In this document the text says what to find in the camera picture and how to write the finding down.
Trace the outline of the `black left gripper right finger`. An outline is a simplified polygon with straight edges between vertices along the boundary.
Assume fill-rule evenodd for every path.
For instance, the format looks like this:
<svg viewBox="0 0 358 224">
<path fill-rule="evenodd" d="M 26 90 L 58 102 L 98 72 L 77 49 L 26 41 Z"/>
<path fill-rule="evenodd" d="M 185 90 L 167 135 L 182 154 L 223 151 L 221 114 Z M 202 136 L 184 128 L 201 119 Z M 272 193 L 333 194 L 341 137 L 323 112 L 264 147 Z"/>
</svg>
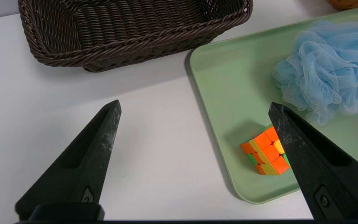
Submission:
<svg viewBox="0 0 358 224">
<path fill-rule="evenodd" d="M 287 106 L 268 116 L 313 218 L 358 221 L 358 161 Z"/>
</svg>

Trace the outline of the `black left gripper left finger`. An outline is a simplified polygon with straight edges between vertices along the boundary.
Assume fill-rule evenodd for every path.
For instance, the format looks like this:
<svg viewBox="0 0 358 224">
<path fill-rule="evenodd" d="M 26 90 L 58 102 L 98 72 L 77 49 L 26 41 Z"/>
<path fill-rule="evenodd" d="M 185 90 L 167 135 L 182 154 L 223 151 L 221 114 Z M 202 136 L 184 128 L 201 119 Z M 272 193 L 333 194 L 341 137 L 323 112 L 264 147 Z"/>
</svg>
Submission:
<svg viewBox="0 0 358 224">
<path fill-rule="evenodd" d="M 121 117 L 118 100 L 103 106 L 17 201 L 20 221 L 101 221 L 99 200 Z"/>
</svg>

